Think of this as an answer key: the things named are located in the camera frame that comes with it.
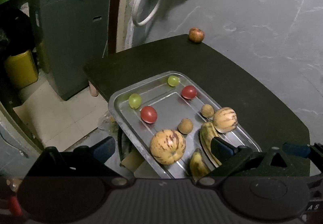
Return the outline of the small striped melon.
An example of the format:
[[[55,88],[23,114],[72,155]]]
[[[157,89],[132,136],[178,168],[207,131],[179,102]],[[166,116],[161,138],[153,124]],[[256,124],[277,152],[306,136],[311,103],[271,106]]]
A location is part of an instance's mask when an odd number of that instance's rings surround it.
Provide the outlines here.
[[[221,108],[214,113],[213,124],[220,133],[233,131],[238,125],[237,114],[230,107]]]

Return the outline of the spotted banana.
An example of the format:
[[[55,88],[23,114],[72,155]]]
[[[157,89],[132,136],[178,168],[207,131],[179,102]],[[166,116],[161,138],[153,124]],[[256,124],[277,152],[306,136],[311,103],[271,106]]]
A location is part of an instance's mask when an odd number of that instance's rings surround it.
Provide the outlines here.
[[[202,157],[202,150],[200,148],[196,148],[191,155],[191,159],[189,161],[189,168],[191,171],[192,178],[195,182],[204,176],[208,175],[211,171],[210,168],[206,165]]]

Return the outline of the large striped melon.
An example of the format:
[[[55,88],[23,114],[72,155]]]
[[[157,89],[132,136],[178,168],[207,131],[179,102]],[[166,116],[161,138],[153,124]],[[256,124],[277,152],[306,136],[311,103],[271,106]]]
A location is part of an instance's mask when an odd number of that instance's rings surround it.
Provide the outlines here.
[[[150,152],[161,165],[172,165],[179,161],[185,150],[186,140],[176,130],[163,129],[151,138]]]

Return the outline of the small brown nut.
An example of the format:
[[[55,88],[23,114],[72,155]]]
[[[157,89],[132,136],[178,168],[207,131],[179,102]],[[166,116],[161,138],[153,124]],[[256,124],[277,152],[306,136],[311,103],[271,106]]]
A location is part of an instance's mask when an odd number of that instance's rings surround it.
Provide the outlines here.
[[[212,118],[215,113],[214,108],[210,104],[203,105],[200,112],[205,118]]]

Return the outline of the yellow jerrycan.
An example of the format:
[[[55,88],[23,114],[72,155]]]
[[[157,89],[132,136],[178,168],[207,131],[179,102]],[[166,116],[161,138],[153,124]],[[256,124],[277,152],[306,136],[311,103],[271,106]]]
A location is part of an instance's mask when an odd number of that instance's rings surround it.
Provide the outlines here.
[[[6,61],[6,69],[14,85],[19,89],[25,88],[38,80],[37,68],[29,50],[10,56]]]

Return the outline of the green tomato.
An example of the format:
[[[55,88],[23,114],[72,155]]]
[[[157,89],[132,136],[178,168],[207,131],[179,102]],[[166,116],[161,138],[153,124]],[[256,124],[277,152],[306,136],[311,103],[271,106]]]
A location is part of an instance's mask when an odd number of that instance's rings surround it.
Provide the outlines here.
[[[142,98],[139,94],[131,94],[128,103],[132,109],[138,109],[142,103]]]
[[[168,84],[172,87],[176,87],[180,82],[180,79],[175,75],[170,75],[168,77]]]

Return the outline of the red tomato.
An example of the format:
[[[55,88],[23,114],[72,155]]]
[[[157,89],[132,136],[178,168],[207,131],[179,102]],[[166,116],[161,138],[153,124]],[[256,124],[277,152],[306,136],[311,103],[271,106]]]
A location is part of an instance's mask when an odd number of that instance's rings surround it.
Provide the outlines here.
[[[153,124],[157,121],[158,114],[157,111],[151,106],[145,106],[141,109],[141,119],[148,123]]]
[[[194,99],[197,96],[197,89],[193,85],[187,85],[182,89],[181,96],[185,99]]]

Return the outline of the dark grey cabinet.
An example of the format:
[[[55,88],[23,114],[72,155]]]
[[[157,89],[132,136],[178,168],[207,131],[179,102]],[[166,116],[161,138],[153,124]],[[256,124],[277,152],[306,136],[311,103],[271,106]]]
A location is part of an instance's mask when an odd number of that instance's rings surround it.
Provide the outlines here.
[[[108,10],[109,0],[39,0],[39,62],[64,101],[88,86],[85,64],[104,55]]]

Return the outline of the brown round fruit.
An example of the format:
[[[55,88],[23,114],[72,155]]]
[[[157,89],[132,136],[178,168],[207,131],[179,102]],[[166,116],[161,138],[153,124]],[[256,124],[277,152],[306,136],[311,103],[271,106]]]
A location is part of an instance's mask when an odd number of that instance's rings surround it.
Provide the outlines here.
[[[187,135],[191,133],[191,131],[193,131],[193,127],[194,127],[193,122],[189,118],[184,118],[178,124],[177,128],[182,134]]]

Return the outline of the metal tray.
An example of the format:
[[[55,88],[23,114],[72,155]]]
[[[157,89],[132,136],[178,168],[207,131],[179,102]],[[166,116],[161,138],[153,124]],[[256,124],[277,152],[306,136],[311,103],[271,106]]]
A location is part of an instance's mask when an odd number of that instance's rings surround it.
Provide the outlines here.
[[[168,84],[170,75],[175,75],[180,79],[176,87]],[[193,85],[197,89],[197,96],[194,99],[185,99],[181,96],[182,89],[187,85]],[[142,98],[142,103],[138,109],[132,109],[128,103],[131,94],[139,94]],[[203,160],[211,172],[217,168],[207,157],[199,138],[202,124],[205,122],[213,123],[213,116],[212,118],[205,118],[200,112],[205,104],[210,104],[215,112],[224,108],[186,75],[168,71],[115,92],[109,99],[108,107],[117,124],[157,175],[161,178],[181,179],[187,176],[192,177],[189,161],[196,148],[202,150]],[[148,124],[141,119],[140,112],[145,106],[151,106],[157,111],[158,118],[155,123]],[[189,118],[194,125],[191,133],[187,135],[181,133],[186,140],[185,153],[174,164],[161,165],[150,152],[151,138],[163,129],[180,132],[177,127],[184,118]],[[220,138],[238,148],[238,150],[247,147],[255,152],[261,151],[259,145],[239,124],[233,131],[217,132]]]

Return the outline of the yellow banana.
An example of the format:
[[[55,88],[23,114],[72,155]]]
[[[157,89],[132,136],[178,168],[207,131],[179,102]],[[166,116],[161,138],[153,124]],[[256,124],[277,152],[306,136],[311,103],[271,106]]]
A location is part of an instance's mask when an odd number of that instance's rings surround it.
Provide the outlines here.
[[[202,144],[202,148],[205,151],[207,157],[215,167],[219,167],[222,163],[211,153],[211,141],[213,138],[219,138],[219,134],[216,131],[212,122],[205,122],[202,124],[199,131],[199,138]]]

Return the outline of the reddish apple at corner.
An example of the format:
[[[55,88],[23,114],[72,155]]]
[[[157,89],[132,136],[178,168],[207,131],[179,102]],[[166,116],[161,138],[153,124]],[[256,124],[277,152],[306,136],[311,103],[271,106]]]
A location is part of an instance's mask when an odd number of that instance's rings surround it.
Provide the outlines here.
[[[205,38],[205,33],[201,29],[193,27],[189,30],[188,37],[195,43],[201,43]]]

